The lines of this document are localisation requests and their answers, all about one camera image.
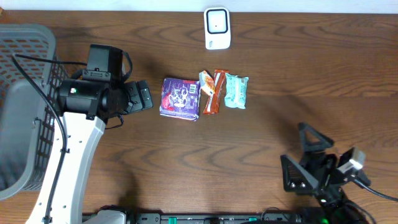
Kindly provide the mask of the mint green snack packet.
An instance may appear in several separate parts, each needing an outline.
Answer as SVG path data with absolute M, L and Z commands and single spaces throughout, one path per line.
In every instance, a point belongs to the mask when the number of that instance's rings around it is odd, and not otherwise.
M 245 109 L 248 77 L 226 74 L 226 96 L 224 103 L 228 108 Z

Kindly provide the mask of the red orange snack bar wrapper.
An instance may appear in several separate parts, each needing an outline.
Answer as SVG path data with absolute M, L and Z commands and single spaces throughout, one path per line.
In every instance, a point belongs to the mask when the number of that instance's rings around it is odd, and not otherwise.
M 226 81 L 226 74 L 229 70 L 215 69 L 212 76 L 215 83 L 215 93 L 212 96 L 208 96 L 203 114 L 217 114 L 220 110 L 220 97 L 223 85 Z

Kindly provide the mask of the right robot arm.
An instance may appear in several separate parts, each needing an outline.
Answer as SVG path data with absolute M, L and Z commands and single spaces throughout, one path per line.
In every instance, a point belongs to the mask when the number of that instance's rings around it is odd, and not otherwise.
M 307 223 L 369 223 L 365 211 L 348 199 L 343 185 L 354 182 L 368 187 L 371 181 L 363 172 L 366 155 L 357 147 L 344 154 L 328 154 L 334 140 L 307 123 L 298 124 L 302 158 L 296 162 L 288 155 L 280 157 L 284 190 L 297 195 L 309 195 L 320 204 L 320 211 L 307 209 L 303 220 Z

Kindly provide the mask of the purple Carefree packet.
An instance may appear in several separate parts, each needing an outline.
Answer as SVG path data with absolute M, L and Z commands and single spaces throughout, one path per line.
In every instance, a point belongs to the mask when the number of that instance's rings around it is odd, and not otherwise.
M 200 82 L 165 78 L 159 112 L 162 116 L 196 121 L 199 118 Z

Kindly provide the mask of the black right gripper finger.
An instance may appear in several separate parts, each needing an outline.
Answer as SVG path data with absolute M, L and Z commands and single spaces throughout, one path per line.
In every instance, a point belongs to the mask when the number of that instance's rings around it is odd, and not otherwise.
M 334 140 L 317 131 L 308 123 L 299 123 L 298 131 L 304 152 L 323 152 L 334 146 Z
M 288 155 L 280 157 L 284 190 L 296 194 L 312 194 L 319 181 Z

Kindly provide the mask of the small orange white packet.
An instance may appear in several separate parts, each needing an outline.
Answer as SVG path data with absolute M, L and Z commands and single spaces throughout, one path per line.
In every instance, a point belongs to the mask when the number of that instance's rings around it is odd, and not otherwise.
M 203 90 L 208 96 L 212 96 L 215 93 L 214 80 L 206 70 L 199 73 L 199 81 L 201 90 Z

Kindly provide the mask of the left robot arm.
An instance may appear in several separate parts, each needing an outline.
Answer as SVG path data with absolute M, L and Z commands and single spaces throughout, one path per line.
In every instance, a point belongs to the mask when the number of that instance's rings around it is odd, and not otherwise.
M 92 44 L 77 75 L 55 90 L 53 146 L 37 203 L 28 223 L 82 223 L 83 199 L 96 147 L 111 118 L 153 107 L 147 82 L 129 81 L 129 54 Z

